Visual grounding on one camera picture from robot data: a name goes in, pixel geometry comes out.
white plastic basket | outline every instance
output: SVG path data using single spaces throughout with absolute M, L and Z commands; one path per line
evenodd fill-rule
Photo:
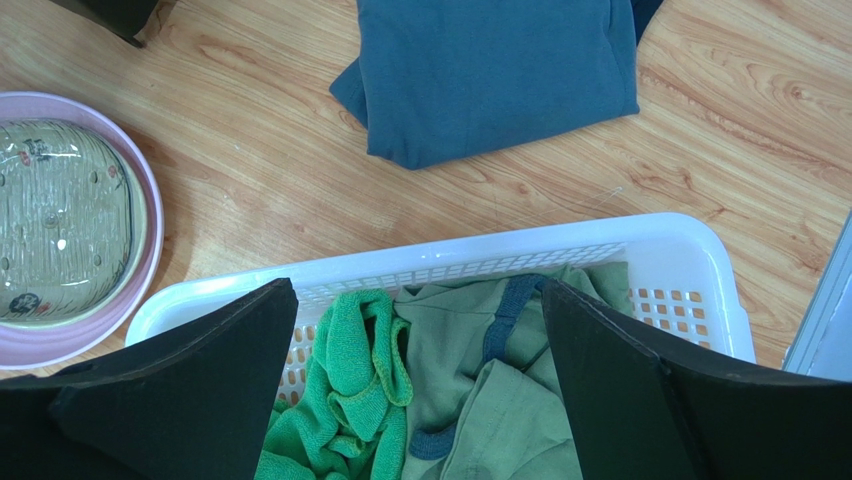
M 754 362 L 748 316 L 737 299 L 722 242 L 700 221 L 658 213 L 495 233 L 313 260 L 168 287 L 139 309 L 126 345 L 210 313 L 276 278 L 299 298 L 279 395 L 296 403 L 315 326 L 334 297 L 364 288 L 395 294 L 406 285 L 625 260 L 637 319 L 695 344 Z

